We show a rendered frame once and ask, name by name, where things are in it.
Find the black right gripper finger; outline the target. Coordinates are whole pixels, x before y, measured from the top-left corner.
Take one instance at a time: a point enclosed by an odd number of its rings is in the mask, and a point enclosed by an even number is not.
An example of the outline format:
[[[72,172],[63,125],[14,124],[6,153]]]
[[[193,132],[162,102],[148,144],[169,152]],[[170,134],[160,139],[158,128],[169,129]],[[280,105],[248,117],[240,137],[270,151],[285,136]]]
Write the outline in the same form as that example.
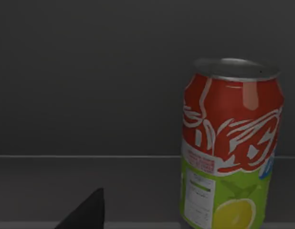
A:
[[[104,189],[98,188],[54,229],[104,229]]]

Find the grey cabinet with dark inside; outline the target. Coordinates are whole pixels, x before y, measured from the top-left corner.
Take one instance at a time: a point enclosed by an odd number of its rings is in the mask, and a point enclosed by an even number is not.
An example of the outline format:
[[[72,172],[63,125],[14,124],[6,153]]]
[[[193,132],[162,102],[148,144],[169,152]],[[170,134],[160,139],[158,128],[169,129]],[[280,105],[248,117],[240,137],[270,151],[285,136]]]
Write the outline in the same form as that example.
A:
[[[0,222],[179,220],[183,90],[205,57],[274,63],[265,220],[295,222],[295,0],[0,0]]]

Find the red and green can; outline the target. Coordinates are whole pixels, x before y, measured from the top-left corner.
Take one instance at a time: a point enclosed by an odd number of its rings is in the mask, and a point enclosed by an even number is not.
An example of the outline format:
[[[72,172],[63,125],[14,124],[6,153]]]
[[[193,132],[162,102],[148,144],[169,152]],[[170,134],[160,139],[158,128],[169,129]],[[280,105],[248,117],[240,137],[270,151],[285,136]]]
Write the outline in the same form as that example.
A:
[[[276,67],[202,58],[184,90],[180,214],[193,229],[260,229],[284,97]]]

